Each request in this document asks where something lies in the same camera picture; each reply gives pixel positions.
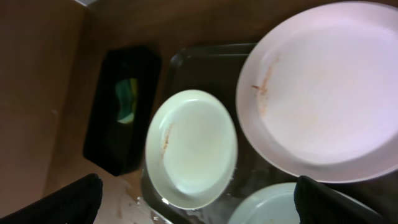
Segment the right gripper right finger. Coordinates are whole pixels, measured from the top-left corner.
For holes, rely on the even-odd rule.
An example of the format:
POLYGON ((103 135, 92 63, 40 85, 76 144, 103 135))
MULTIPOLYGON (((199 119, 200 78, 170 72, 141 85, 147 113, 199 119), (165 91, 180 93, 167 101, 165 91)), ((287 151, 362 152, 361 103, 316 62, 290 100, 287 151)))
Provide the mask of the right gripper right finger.
POLYGON ((386 219, 333 189, 300 176, 294 190, 300 224, 383 224, 386 219))

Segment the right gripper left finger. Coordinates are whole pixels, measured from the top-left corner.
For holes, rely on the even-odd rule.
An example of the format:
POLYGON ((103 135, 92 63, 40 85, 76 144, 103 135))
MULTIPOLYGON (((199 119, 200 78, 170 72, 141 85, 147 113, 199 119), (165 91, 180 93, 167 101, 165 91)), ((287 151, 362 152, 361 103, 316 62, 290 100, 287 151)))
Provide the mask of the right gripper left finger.
POLYGON ((88 174, 64 188, 1 218, 1 224, 92 224, 101 206, 103 181, 88 174))

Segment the light blue plate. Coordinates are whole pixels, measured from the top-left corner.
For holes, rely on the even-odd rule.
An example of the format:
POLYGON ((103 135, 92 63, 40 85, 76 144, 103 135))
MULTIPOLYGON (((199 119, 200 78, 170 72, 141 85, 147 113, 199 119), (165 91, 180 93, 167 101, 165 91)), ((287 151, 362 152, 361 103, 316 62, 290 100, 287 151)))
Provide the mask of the light blue plate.
MULTIPOLYGON (((275 184, 258 190, 238 206, 228 222, 300 224, 294 203, 296 184, 297 182, 275 184)), ((338 193, 376 213, 363 203, 343 193, 338 193)))

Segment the green yellow sponge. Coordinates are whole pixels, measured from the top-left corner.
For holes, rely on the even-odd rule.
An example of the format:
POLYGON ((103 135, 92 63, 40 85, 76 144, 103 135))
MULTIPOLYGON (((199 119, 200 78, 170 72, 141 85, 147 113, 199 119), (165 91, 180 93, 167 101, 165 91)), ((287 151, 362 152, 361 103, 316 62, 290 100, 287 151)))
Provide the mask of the green yellow sponge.
POLYGON ((138 82, 136 78, 117 82, 116 96, 119 101, 118 122, 129 124, 134 121, 138 100, 138 82))

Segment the cream white plate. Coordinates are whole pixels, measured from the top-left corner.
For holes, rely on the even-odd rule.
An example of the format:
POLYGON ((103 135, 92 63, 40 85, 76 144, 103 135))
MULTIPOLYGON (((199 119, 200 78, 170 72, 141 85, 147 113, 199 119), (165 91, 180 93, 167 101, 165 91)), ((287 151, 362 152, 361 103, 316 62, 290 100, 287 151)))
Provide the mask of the cream white plate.
POLYGON ((238 140, 222 102, 201 90, 185 90, 156 111, 146 138, 146 169, 157 193, 191 210, 214 202, 233 178, 238 140))

